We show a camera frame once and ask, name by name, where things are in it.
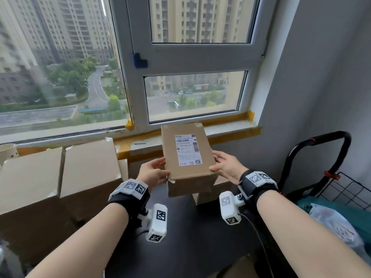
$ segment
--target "white cup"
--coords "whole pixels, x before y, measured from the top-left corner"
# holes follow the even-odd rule
[[[14,143],[7,143],[0,145],[0,166],[10,158],[18,157],[17,145]]]

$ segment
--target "red clip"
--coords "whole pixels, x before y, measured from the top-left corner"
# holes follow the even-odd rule
[[[338,180],[340,178],[339,175],[337,175],[336,173],[329,173],[327,170],[323,172],[323,174],[326,176],[326,177],[329,177],[331,179],[336,179]]]

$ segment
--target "barcode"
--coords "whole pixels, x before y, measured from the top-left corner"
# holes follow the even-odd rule
[[[198,149],[197,142],[193,143],[193,149],[194,149],[195,152],[200,152],[200,150]]]

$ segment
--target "qr code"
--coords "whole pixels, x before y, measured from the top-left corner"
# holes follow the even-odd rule
[[[231,218],[228,218],[226,219],[226,221],[229,223],[229,224],[234,224],[236,222],[238,222],[238,220],[233,216]]]
[[[138,186],[135,189],[135,191],[138,191],[141,194],[143,194],[145,192],[145,190],[146,189],[143,186],[141,186],[140,184],[138,184]]]
[[[152,236],[149,238],[150,241],[159,242],[161,240],[162,236],[152,234]]]
[[[157,210],[156,219],[165,221],[165,218],[166,218],[166,212]]]
[[[124,188],[134,189],[135,186],[136,186],[136,183],[128,181],[128,182],[125,184]]]
[[[268,177],[265,173],[259,173],[259,176],[261,176],[261,177],[264,178],[264,179],[271,179],[271,178]]]
[[[230,201],[229,197],[224,197],[224,198],[221,199],[221,205],[222,206],[228,205],[230,203],[231,203],[231,201]]]
[[[249,179],[250,179],[253,183],[257,183],[258,181],[261,180],[261,178],[258,177],[258,175],[253,175],[252,177],[249,177]]]

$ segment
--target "window pane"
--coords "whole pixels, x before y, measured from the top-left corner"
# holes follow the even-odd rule
[[[255,0],[150,0],[152,42],[246,42]],[[162,21],[172,23],[163,35]]]
[[[127,96],[105,5],[0,0],[0,143],[125,125]]]
[[[144,78],[150,123],[237,110],[245,71]]]

